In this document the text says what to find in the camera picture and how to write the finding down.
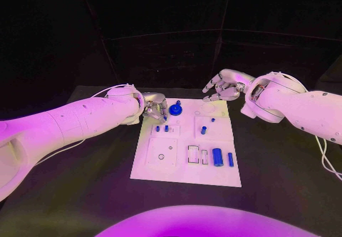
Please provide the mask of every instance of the robotic hand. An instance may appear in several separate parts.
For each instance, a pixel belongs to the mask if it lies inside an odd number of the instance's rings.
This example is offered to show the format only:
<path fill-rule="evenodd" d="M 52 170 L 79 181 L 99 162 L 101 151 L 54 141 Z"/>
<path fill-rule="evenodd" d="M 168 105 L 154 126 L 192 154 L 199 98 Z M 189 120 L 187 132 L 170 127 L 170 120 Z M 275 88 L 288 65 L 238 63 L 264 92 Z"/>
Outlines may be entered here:
<path fill-rule="evenodd" d="M 108 89 L 105 97 L 95 97 Z M 166 122 L 163 94 L 140 93 L 132 85 L 108 89 L 53 110 L 0 121 L 0 201 L 52 151 L 99 135 L 119 124 L 137 124 L 141 114 L 160 123 Z"/>
<path fill-rule="evenodd" d="M 258 78 L 223 69 L 210 79 L 203 93 L 215 85 L 216 94 L 205 102 L 233 100 L 245 93 L 241 113 L 278 123 L 285 117 L 293 126 L 342 145 L 342 96 L 323 91 L 307 92 L 298 80 L 284 73 Z"/>

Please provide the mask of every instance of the black table surface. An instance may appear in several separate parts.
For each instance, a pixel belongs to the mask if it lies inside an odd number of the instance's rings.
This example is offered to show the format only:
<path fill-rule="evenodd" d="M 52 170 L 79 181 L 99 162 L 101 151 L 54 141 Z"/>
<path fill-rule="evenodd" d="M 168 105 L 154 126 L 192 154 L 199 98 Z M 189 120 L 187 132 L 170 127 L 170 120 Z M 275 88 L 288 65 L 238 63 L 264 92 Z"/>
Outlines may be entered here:
<path fill-rule="evenodd" d="M 104 87 L 78 86 L 67 102 Z M 140 88 L 200 99 L 200 89 Z M 37 165 L 0 210 L 1 237 L 91 237 L 130 216 L 171 205 L 213 205 L 268 216 L 324 237 L 342 236 L 342 182 L 320 164 L 314 136 L 284 119 L 241 114 L 228 102 L 242 187 L 130 179 L 141 127 L 119 125 Z M 342 150 L 327 157 L 342 170 Z"/>

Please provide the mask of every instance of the white board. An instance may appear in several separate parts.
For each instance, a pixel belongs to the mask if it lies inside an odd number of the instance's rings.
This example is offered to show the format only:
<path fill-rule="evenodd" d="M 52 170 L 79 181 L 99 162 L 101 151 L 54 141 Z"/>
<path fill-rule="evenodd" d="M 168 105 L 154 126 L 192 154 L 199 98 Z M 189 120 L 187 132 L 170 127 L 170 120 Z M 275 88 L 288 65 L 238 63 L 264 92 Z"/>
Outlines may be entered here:
<path fill-rule="evenodd" d="M 130 178 L 241 187 L 226 102 L 167 98 L 167 106 L 177 100 L 181 114 L 168 116 L 164 124 L 144 117 Z M 213 148 L 222 150 L 220 167 L 213 166 Z M 228 164 L 228 153 L 233 167 Z"/>

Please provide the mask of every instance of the cable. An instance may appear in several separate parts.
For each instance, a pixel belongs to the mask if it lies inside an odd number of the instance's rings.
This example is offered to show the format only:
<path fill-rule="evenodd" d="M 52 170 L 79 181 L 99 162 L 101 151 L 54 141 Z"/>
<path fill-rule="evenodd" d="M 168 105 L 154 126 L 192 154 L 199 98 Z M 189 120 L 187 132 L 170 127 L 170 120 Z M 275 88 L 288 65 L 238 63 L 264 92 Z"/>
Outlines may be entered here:
<path fill-rule="evenodd" d="M 109 90 L 109 89 L 112 89 L 112 88 L 117 88 L 117 87 L 119 87 L 119 86 L 130 86 L 130 87 L 134 87 L 134 85 L 119 84 L 119 85 L 115 85 L 115 86 L 108 87 L 106 89 L 101 90 L 101 91 L 99 91 L 95 95 L 92 95 L 91 97 L 95 97 L 95 96 L 96 96 L 98 94 L 101 94 L 104 91 L 106 91 L 106 90 Z M 46 161 L 46 160 L 47 160 L 53 155 L 56 155 L 57 153 L 60 153 L 60 152 L 69 150 L 70 148 L 76 147 L 83 141 L 85 141 L 85 139 L 83 139 L 78 144 L 75 144 L 73 146 L 70 146 L 70 147 L 62 149 L 60 151 L 54 152 L 50 156 L 47 156 L 43 160 L 40 160 L 40 161 L 34 164 L 34 166 L 39 165 L 43 161 Z"/>
<path fill-rule="evenodd" d="M 306 87 L 304 87 L 304 85 L 303 85 L 303 83 L 301 83 L 293 76 L 290 76 L 290 75 L 287 75 L 287 74 L 284 74 L 284 75 L 285 75 L 294 82 L 297 82 L 297 83 L 303 86 L 304 92 L 308 92 L 307 89 L 306 89 Z M 342 177 L 340 177 L 342 173 L 336 172 L 336 170 L 334 170 L 334 168 L 333 168 L 333 165 L 332 165 L 332 163 L 330 163 L 330 161 L 329 161 L 329 159 L 327 159 L 327 157 L 326 157 L 326 148 L 327 148 L 326 139 L 323 139 L 323 142 L 324 142 L 324 149 L 321 149 L 321 145 L 320 145 L 320 142 L 319 142 L 319 137 L 317 137 L 317 136 L 314 136 L 314 137 L 316 137 L 316 141 L 317 141 L 317 144 L 319 144 L 319 150 L 320 150 L 320 153 L 321 153 L 321 166 L 323 166 L 323 168 L 324 168 L 329 172 L 334 173 L 336 177 L 342 180 Z"/>

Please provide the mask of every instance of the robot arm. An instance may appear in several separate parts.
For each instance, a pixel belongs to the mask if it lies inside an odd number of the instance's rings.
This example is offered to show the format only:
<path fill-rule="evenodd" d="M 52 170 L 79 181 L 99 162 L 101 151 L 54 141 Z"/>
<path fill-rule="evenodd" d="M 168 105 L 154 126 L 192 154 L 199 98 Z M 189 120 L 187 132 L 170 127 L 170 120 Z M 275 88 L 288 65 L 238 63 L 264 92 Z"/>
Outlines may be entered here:
<path fill-rule="evenodd" d="M 91 97 L 39 114 L 0 121 L 0 200 L 52 151 L 119 124 L 137 124 L 141 113 L 164 123 L 166 97 L 158 93 L 141 94 L 125 85 L 112 88 L 105 98 Z"/>
<path fill-rule="evenodd" d="M 216 94 L 203 101 L 233 100 L 245 93 L 241 112 L 251 118 L 278 123 L 285 117 L 294 127 L 342 145 L 342 96 L 323 91 L 307 92 L 290 75 L 268 73 L 258 78 L 223 69 L 203 92 L 215 85 Z"/>

